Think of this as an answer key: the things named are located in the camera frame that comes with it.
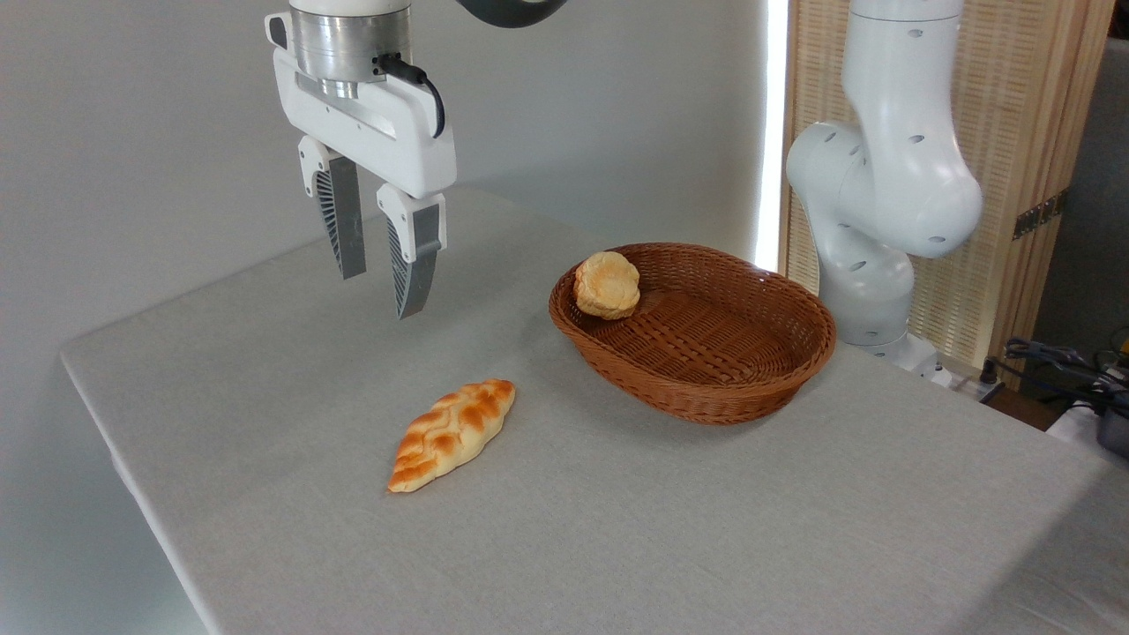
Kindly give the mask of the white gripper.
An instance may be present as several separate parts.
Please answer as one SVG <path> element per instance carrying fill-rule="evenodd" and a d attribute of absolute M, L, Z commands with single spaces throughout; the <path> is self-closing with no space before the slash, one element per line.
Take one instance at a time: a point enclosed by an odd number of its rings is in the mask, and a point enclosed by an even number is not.
<path fill-rule="evenodd" d="M 418 314 L 447 245 L 440 192 L 457 168 L 441 101 L 406 70 L 391 75 L 379 63 L 411 64 L 410 12 L 283 11 L 265 17 L 265 33 L 286 118 L 307 134 L 298 143 L 303 188 L 318 205 L 341 277 L 366 271 L 358 165 L 388 182 L 378 206 L 399 319 Z"/>

